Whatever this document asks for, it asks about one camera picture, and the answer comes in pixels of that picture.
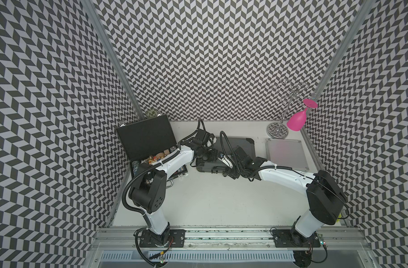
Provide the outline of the black poker case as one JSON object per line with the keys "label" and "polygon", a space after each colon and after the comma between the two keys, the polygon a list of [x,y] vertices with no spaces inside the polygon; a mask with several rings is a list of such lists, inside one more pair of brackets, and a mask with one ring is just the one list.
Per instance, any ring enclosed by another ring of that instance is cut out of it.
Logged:
{"label": "black poker case", "polygon": [[[234,150],[237,150],[240,147],[244,150],[245,154],[252,159],[256,157],[255,142],[252,138],[229,137],[228,140]],[[202,158],[196,160],[196,169],[201,173],[219,174],[225,172],[228,169],[228,166],[219,159],[221,154],[223,155],[224,152],[220,141],[217,140],[213,149],[209,152],[207,160]]]}
{"label": "black poker case", "polygon": [[177,145],[168,116],[145,119],[116,129],[129,162],[143,161]]}

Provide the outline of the silver aluminium poker case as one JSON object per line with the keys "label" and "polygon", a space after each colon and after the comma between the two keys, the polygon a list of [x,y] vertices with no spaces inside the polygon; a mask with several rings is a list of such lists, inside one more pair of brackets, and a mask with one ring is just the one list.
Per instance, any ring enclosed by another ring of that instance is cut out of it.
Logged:
{"label": "silver aluminium poker case", "polygon": [[281,166],[308,172],[309,164],[300,140],[269,139],[266,141],[268,160]]}

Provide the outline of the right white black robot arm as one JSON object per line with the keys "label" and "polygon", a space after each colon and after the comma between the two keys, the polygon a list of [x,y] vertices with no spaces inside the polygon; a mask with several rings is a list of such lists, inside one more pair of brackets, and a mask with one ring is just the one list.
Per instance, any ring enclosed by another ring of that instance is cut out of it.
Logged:
{"label": "right white black robot arm", "polygon": [[277,165],[265,158],[252,159],[242,148],[234,149],[224,131],[219,138],[224,157],[232,164],[227,175],[233,179],[243,177],[271,182],[297,191],[307,197],[309,209],[294,222],[288,240],[294,247],[313,244],[315,232],[324,225],[333,226],[347,198],[335,179],[326,171],[301,173],[289,166]]}

